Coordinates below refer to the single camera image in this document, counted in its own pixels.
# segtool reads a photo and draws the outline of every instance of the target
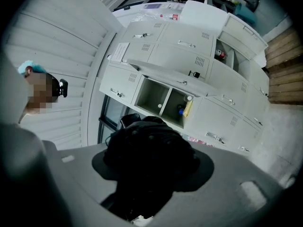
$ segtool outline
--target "gray floor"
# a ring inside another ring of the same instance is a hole
[[[303,107],[270,105],[260,144],[251,161],[282,186],[297,174],[303,159]]]

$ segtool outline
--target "paper sheet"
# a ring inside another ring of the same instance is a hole
[[[121,62],[129,43],[119,43],[115,53],[111,57],[111,61]]]

